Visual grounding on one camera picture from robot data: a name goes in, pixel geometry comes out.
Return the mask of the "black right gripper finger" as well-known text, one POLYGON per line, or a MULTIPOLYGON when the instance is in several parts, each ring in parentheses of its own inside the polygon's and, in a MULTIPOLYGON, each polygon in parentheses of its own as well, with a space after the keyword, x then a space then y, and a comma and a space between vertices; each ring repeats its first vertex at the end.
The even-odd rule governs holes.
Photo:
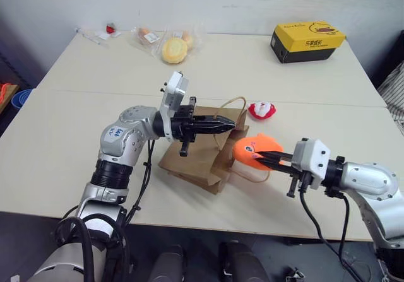
POLYGON ((291 162, 293 155, 280 152, 280 151, 259 151, 263 159, 273 163, 280 163, 281 161, 291 162))
POLYGON ((283 172, 283 173, 287 173, 287 174, 298 174, 299 171, 296 170, 295 168, 291 167, 291 166, 286 166, 286 165, 282 165, 279 162, 277 162, 276 160, 272 160, 270 158, 256 158, 255 159, 257 162, 259 162, 260 164, 270 168, 271 170, 276 170, 279 172, 283 172))

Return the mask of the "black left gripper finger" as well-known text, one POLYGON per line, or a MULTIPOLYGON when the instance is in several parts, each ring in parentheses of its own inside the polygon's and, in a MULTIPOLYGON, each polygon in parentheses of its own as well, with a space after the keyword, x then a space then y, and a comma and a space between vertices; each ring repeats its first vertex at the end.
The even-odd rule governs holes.
POLYGON ((199 126, 235 126, 233 120, 221 115, 195 115, 193 123, 199 126))
POLYGON ((221 134, 234 129, 234 126, 193 126, 195 134, 221 134))

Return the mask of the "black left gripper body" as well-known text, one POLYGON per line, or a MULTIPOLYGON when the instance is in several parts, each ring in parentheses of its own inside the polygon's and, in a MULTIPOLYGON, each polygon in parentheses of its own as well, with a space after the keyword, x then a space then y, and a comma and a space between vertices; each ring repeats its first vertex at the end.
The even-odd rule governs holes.
POLYGON ((196 97, 190 97, 187 105, 181 105, 172 117, 172 137, 182 143, 179 155, 188 155, 189 145, 196 139, 194 126, 194 109, 196 97))

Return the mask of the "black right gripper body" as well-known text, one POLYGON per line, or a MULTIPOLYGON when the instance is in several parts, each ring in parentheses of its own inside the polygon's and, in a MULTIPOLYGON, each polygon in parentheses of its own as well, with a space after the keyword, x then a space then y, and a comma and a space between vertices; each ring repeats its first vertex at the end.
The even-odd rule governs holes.
POLYGON ((292 178, 292 181, 289 190, 286 193, 287 197, 294 198, 296 191, 299 191, 301 194, 305 194, 307 188, 312 182, 312 173, 309 171, 301 171, 297 173, 291 173, 290 177, 292 178))

